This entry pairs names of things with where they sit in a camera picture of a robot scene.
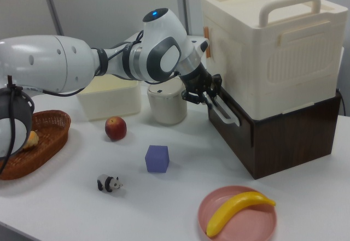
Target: apple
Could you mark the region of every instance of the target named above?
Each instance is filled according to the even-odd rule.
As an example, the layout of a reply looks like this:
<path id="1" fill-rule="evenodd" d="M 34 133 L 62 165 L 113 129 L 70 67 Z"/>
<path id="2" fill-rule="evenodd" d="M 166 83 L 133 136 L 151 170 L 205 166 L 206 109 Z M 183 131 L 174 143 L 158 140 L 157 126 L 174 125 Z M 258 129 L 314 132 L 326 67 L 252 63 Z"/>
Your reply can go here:
<path id="1" fill-rule="evenodd" d="M 112 116 L 107 119 L 104 130 L 111 140 L 120 140 L 126 135 L 126 123 L 121 117 Z"/>

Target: yellow banana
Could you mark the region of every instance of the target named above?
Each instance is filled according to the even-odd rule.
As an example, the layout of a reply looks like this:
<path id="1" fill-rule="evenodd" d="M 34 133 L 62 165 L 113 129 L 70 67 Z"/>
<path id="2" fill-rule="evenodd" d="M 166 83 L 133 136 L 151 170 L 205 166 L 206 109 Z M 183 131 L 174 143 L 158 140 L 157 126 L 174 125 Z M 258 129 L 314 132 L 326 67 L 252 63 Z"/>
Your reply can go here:
<path id="1" fill-rule="evenodd" d="M 216 236 L 236 213 L 245 207 L 256 204 L 269 204 L 275 206 L 276 202 L 268 199 L 259 192 L 239 193 L 223 203 L 210 218 L 207 225 L 207 236 Z"/>

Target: blue cube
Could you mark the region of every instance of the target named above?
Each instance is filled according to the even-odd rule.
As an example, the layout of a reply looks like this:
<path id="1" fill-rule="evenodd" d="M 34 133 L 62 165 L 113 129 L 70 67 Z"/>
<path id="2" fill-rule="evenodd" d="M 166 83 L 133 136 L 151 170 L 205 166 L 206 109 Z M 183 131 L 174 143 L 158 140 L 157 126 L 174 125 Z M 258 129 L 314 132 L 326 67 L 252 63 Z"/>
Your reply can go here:
<path id="1" fill-rule="evenodd" d="M 169 165 L 168 147 L 150 145 L 145 160 L 149 173 L 165 173 Z"/>

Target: brown wicker basket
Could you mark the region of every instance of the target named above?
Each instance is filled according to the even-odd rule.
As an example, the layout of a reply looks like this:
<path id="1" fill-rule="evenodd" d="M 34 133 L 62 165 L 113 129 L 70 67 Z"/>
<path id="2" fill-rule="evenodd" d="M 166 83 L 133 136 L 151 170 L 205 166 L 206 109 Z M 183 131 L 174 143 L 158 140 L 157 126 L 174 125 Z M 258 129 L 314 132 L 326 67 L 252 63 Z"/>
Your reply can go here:
<path id="1" fill-rule="evenodd" d="M 30 150 L 21 150 L 10 157 L 2 180 L 24 177 L 38 169 L 66 144 L 71 118 L 59 110 L 41 111 L 33 114 L 32 130 L 39 136 L 39 143 Z"/>

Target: dark brown box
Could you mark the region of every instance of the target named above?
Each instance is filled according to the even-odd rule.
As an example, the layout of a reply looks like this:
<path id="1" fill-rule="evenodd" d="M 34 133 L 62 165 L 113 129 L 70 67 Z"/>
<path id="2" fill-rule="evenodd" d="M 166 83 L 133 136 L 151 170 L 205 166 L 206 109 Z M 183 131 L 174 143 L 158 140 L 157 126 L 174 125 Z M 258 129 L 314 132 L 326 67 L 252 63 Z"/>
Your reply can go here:
<path id="1" fill-rule="evenodd" d="M 224 89 L 219 96 L 237 115 L 241 125 L 223 123 L 214 110 L 208 110 L 209 119 L 254 179 L 332 151 L 339 93 L 313 106 L 259 121 L 250 118 Z"/>

